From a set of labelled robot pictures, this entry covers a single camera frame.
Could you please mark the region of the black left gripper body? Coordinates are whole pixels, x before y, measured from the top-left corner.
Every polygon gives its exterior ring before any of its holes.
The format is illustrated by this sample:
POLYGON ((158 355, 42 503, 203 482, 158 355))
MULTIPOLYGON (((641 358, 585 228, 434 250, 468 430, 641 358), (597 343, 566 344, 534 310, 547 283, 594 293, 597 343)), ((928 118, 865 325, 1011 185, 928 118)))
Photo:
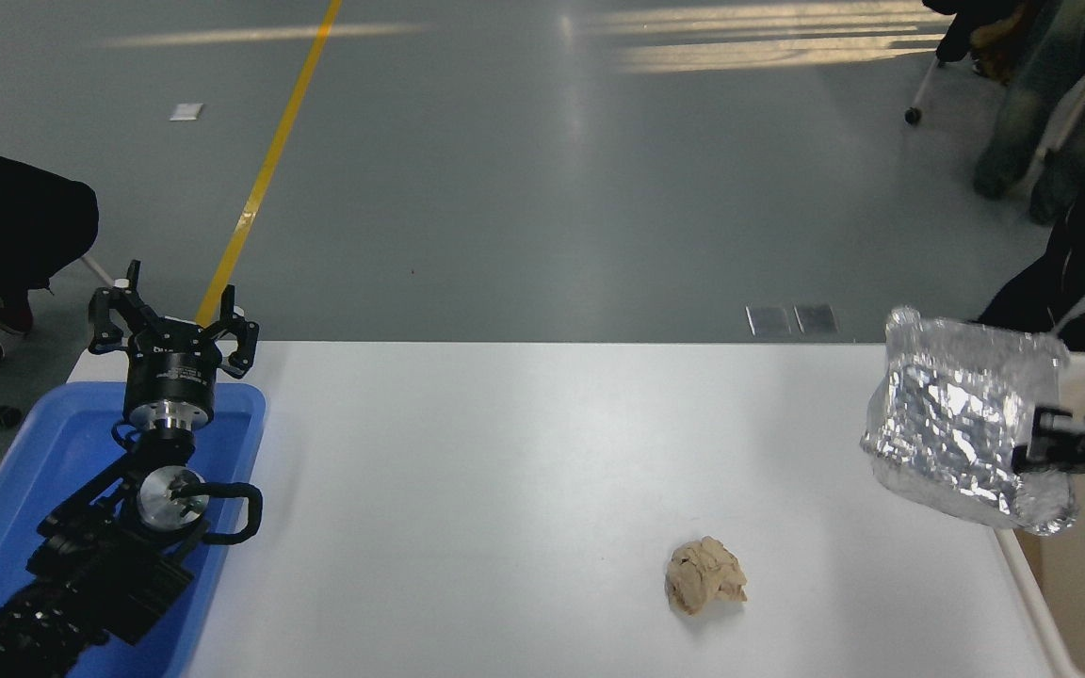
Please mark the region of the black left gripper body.
POLYGON ((194 330, 145 330, 126 343, 126 408, 151 402, 189 402, 215 407, 217 369, 222 353, 194 330))

